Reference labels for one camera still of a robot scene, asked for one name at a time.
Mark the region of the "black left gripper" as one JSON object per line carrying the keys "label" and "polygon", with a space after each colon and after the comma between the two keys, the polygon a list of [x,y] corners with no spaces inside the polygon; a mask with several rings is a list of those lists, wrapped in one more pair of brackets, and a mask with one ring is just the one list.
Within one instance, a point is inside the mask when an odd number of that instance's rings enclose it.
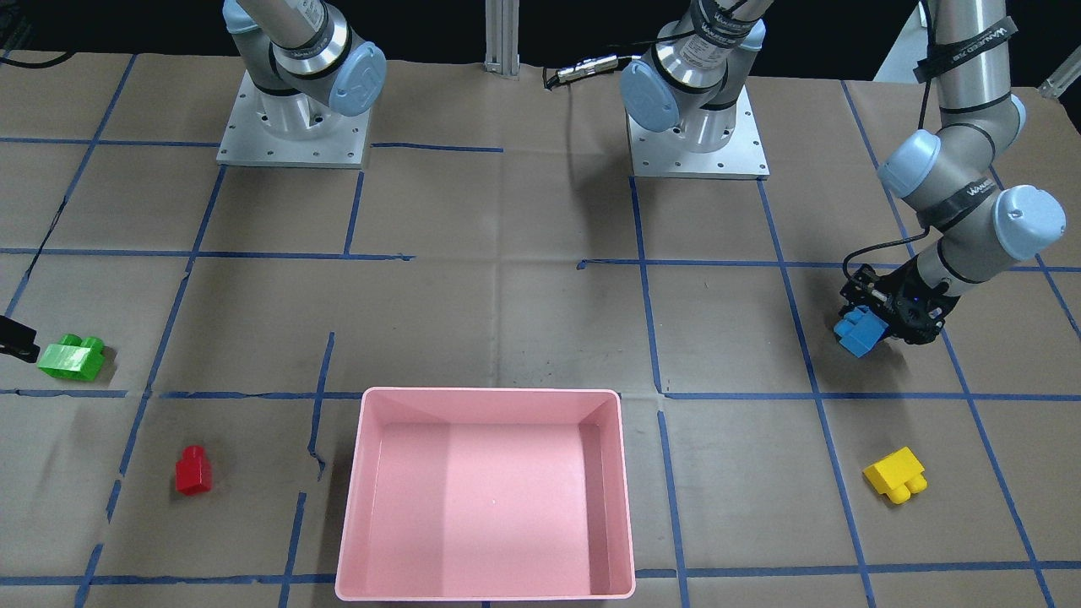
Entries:
{"label": "black left gripper", "polygon": [[846,305],[839,315],[866,305],[888,322],[888,334],[881,341],[893,338],[907,344],[929,344],[940,334],[946,316],[960,301],[946,294],[947,290],[946,285],[924,285],[915,259],[884,276],[864,264],[841,289]]}

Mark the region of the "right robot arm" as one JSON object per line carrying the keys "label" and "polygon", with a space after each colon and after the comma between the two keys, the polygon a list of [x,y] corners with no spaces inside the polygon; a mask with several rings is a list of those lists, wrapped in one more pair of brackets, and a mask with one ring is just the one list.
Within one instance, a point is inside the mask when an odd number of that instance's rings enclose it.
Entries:
{"label": "right robot arm", "polygon": [[[292,146],[302,166],[359,166],[368,113],[386,80],[379,47],[324,1],[226,1],[221,14],[246,62],[242,95],[262,108],[255,128],[227,128],[221,166],[246,166],[243,142],[256,153],[251,166],[285,168]],[[345,150],[318,161],[313,146],[332,138],[341,138]]]}

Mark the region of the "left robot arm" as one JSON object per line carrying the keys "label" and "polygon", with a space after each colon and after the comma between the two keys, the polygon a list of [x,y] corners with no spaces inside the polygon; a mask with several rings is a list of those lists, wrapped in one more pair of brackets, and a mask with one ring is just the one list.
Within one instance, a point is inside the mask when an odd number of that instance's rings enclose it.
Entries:
{"label": "left robot arm", "polygon": [[[622,70],[629,118],[660,133],[734,105],[764,42],[768,1],[692,1]],[[889,274],[864,264],[845,275],[835,338],[855,356],[885,339],[927,344],[962,294],[1064,234],[1058,201],[1030,185],[1000,188],[987,174],[1022,133],[1026,111],[1012,93],[1007,40],[1017,31],[1003,1],[926,1],[926,57],[915,79],[935,85],[940,128],[918,128],[877,168],[880,182],[939,239]]]}

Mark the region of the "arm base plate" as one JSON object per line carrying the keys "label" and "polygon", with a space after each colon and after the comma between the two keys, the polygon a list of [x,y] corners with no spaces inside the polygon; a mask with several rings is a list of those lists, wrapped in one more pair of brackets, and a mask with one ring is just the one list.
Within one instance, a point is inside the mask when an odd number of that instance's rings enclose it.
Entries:
{"label": "arm base plate", "polygon": [[305,94],[275,96],[243,74],[216,155],[221,166],[361,170],[373,111],[347,117]]}
{"label": "arm base plate", "polygon": [[765,180],[768,154],[747,89],[722,111],[699,109],[683,123],[655,133],[627,117],[633,176]]}

